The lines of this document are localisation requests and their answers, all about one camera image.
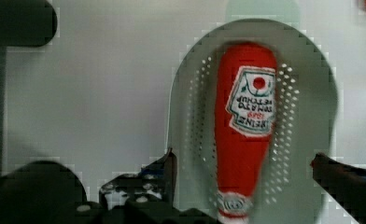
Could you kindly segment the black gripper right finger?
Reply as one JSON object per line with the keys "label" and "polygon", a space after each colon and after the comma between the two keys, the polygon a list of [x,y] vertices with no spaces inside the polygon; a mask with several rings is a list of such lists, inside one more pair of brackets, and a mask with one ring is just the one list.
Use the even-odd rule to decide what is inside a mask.
{"label": "black gripper right finger", "polygon": [[366,224],[366,169],[317,153],[310,166],[313,179],[359,224]]}

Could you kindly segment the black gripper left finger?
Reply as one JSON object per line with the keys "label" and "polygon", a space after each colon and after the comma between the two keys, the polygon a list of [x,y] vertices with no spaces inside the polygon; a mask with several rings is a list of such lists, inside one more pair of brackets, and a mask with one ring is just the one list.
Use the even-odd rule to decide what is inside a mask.
{"label": "black gripper left finger", "polygon": [[171,148],[137,174],[122,174],[99,189],[99,202],[75,207],[75,224],[221,224],[196,209],[173,206],[176,155]]}

